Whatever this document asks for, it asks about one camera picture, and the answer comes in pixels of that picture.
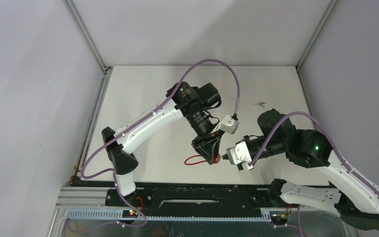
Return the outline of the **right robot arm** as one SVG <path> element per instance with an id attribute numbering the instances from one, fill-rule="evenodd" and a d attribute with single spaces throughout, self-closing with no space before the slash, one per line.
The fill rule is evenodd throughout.
<path id="1" fill-rule="evenodd" d="M 322 127 L 297 129 L 290 118 L 275 109 L 261 114 L 257 123 L 263 135 L 243 142 L 252 169 L 263 158 L 285 154 L 289 162 L 324 177 L 329 188 L 312 188 L 284 179 L 272 181 L 267 200 L 273 206 L 283 203 L 306 205 L 327 211 L 346 224 L 364 231 L 379 231 L 379 185 L 348 162 Z"/>

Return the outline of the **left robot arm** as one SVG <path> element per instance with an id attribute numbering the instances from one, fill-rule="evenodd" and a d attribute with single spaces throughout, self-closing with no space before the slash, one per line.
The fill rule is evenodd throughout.
<path id="1" fill-rule="evenodd" d="M 209 111 L 219 107 L 221 103 L 221 96 L 213 84 L 208 83 L 199 88 L 183 82 L 166 105 L 154 114 L 150 114 L 125 135 L 119 130 L 104 128 L 103 141 L 105 144 L 111 142 L 106 151 L 113 164 L 119 187 L 117 199 L 127 206 L 135 202 L 136 185 L 133 171 L 139 162 L 133 154 L 134 151 L 161 128 L 181 118 L 185 118 L 197 134 L 191 142 L 195 151 L 208 164 L 218 163 L 223 132 L 214 130 L 216 125 L 210 121 L 212 116 Z"/>

